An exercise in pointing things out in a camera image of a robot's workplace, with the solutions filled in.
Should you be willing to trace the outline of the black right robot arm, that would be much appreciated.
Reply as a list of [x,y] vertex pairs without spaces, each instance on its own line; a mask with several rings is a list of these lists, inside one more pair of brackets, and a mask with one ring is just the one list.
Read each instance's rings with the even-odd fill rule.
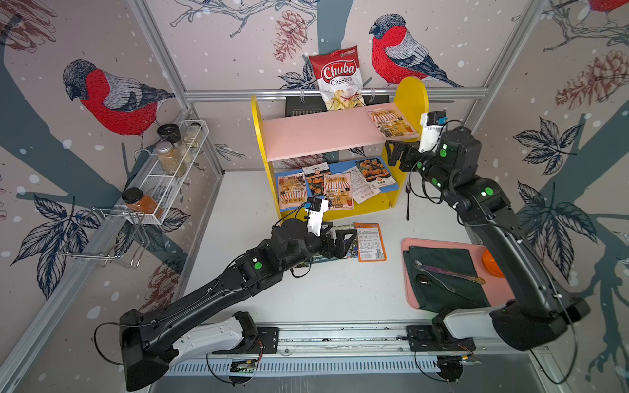
[[432,149],[417,142],[385,142],[388,165],[418,172],[437,188],[494,257],[514,295],[500,308],[457,309],[432,321],[437,336],[499,338],[515,350],[532,350],[560,338],[585,318],[590,307],[552,278],[519,226],[501,187],[477,175],[482,144],[464,126],[445,129]]

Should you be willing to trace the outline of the shop picture seed bag top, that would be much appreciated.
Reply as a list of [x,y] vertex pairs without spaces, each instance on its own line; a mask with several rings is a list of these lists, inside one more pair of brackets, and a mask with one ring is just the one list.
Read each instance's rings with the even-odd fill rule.
[[367,114],[385,139],[403,141],[419,137],[417,131],[396,109],[370,110]]

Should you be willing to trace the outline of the pink shop seed bag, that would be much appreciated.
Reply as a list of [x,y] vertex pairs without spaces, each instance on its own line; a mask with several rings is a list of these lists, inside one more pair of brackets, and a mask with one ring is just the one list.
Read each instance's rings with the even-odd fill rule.
[[352,210],[354,200],[349,174],[324,175],[324,199],[330,211]]

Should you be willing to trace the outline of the blue flower seed bag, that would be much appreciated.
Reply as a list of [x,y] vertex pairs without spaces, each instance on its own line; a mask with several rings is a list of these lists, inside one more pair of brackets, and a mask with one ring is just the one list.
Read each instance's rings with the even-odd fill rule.
[[337,259],[353,259],[359,254],[358,233],[354,224],[334,229],[334,256]]

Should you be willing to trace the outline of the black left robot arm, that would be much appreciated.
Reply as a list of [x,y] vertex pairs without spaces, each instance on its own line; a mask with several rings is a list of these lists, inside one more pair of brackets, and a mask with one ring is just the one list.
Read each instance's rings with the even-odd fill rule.
[[183,357],[185,336],[196,326],[280,283],[286,271],[317,255],[344,257],[356,237],[355,229],[331,227],[313,234],[305,222],[288,219],[205,286],[162,309],[123,314],[120,347],[127,391],[139,391],[163,377]]

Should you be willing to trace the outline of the orange back-side seed bag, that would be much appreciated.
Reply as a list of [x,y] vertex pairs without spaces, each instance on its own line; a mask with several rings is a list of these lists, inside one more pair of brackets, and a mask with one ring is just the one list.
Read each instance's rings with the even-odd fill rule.
[[384,262],[387,254],[379,224],[355,223],[359,262]]

